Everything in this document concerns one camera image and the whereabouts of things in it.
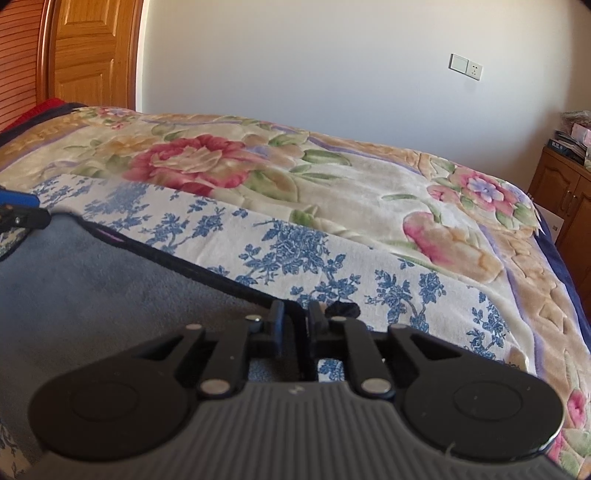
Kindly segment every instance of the pink box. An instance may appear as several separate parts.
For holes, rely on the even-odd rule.
[[[578,140],[583,145],[591,147],[591,130],[579,124],[573,125],[573,138]]]

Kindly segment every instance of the wooden slats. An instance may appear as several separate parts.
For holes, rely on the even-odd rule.
[[[12,0],[0,12],[0,129],[37,104],[35,75],[44,0]]]

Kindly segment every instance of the black circular joint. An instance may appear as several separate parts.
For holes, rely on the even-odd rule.
[[[35,394],[29,422],[59,455],[111,461],[147,452],[171,438],[189,397],[160,362],[111,358],[58,377]]]
[[[408,387],[402,410],[440,451],[487,463],[543,451],[563,422],[562,402],[549,385],[473,355],[429,362]]]
[[[475,420],[510,419],[520,411],[521,396],[507,385],[494,382],[472,382],[454,393],[456,408]]]

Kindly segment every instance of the bed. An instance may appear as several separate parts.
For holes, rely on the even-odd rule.
[[[354,301],[373,329],[405,323],[538,375],[566,412],[549,457],[591,473],[591,328],[507,181],[256,119],[65,104],[0,134],[0,185],[273,296]],[[0,255],[23,235],[0,236]],[[0,423],[0,471],[27,468]]]

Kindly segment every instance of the power outlet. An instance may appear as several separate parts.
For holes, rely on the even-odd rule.
[[[480,77],[482,76],[482,65],[476,63],[475,61],[468,60],[466,75],[472,77],[473,79],[480,80]]]

